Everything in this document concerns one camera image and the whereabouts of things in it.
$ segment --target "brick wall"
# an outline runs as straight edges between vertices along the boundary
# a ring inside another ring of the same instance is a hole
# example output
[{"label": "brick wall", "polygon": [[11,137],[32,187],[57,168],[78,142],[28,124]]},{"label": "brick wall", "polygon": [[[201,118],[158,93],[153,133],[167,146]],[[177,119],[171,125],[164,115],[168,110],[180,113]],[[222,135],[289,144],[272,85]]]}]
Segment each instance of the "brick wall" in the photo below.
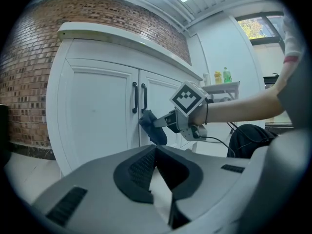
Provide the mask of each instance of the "brick wall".
[{"label": "brick wall", "polygon": [[49,148],[45,95],[67,21],[105,24],[146,37],[189,64],[185,37],[154,13],[122,0],[44,0],[16,23],[0,59],[0,104],[9,106],[11,141]]}]

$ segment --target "window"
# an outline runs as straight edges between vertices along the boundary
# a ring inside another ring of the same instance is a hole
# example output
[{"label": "window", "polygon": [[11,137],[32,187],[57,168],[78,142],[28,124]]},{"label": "window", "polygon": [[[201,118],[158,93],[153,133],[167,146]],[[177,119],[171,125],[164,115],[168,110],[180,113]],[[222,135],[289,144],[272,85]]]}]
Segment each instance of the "window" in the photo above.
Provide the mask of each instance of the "window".
[{"label": "window", "polygon": [[[272,87],[283,67],[285,33],[283,15],[258,13],[236,18],[247,35],[260,62],[266,89]],[[267,124],[291,125],[286,112],[266,120]]]}]

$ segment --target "floor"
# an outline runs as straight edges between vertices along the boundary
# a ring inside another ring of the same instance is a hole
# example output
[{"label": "floor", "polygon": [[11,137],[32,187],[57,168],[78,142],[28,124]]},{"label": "floor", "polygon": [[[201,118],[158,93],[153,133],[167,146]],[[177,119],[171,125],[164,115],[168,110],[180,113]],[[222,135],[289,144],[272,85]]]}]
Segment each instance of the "floor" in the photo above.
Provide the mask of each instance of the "floor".
[{"label": "floor", "polygon": [[[226,157],[227,148],[220,143],[198,142],[198,154]],[[27,157],[12,153],[4,170],[16,191],[16,194],[32,204],[49,186],[60,179],[60,169],[55,160]],[[158,169],[155,169],[150,190],[154,196],[154,205],[164,219],[168,221],[171,206],[171,191],[166,186]]]}]

